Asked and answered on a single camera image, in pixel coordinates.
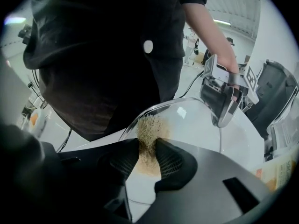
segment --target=black shirt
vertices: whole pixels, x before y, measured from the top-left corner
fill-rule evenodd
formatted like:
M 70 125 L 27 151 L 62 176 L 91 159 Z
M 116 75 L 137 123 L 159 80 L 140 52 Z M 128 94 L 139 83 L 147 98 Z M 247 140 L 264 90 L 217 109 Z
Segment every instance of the black shirt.
M 32 0 L 25 65 L 39 69 L 42 95 L 81 136 L 114 133 L 174 97 L 187 2 L 206 0 Z

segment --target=person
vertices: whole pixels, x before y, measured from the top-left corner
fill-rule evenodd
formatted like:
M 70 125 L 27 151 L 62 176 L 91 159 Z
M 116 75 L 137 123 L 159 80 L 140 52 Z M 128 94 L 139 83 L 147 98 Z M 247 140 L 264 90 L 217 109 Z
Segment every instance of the person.
M 190 28 L 190 30 L 191 30 L 191 33 L 189 36 L 187 36 L 188 43 L 187 43 L 187 47 L 185 50 L 185 59 L 184 59 L 184 63 L 187 66 L 189 65 L 190 56 L 192 55 L 192 52 L 194 51 L 196 41 L 198 39 L 197 34 L 192 30 L 192 28 Z
M 174 98 L 185 21 L 219 64 L 239 71 L 206 2 L 32 0 L 25 66 L 39 70 L 42 96 L 71 129 L 89 141 L 99 139 Z
M 230 44 L 231 46 L 235 46 L 235 44 L 234 44 L 234 40 L 233 40 L 232 38 L 227 37 L 226 39 L 227 39 L 227 41 L 229 42 L 229 44 Z M 209 59 L 210 57 L 211 57 L 211 53 L 210 53 L 209 49 L 206 49 L 206 52 L 205 52 L 205 55 L 204 55 L 204 58 L 203 58 L 201 64 L 205 65 L 207 59 Z

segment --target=ceiling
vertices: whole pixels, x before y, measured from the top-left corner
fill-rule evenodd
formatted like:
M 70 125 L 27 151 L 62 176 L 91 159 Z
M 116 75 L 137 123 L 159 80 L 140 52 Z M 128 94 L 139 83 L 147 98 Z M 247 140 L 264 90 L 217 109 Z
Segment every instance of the ceiling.
M 207 0 L 206 7 L 214 19 L 229 22 L 230 29 L 256 39 L 260 0 Z

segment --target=sponge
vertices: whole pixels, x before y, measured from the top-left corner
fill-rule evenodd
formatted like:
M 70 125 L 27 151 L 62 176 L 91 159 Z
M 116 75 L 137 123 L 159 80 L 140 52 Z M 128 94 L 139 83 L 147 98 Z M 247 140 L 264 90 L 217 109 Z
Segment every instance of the sponge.
M 159 115 L 141 117 L 137 122 L 136 134 L 139 140 L 137 170 L 150 176 L 161 176 L 155 146 L 158 138 L 169 138 L 167 120 Z

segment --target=white button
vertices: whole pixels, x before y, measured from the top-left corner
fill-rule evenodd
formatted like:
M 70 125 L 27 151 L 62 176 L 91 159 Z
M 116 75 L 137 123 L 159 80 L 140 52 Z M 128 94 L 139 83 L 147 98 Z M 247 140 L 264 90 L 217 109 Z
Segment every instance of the white button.
M 147 40 L 147 41 L 144 42 L 143 49 L 144 49 L 145 53 L 147 53 L 147 54 L 151 53 L 153 48 L 154 48 L 154 44 L 153 44 L 152 41 Z

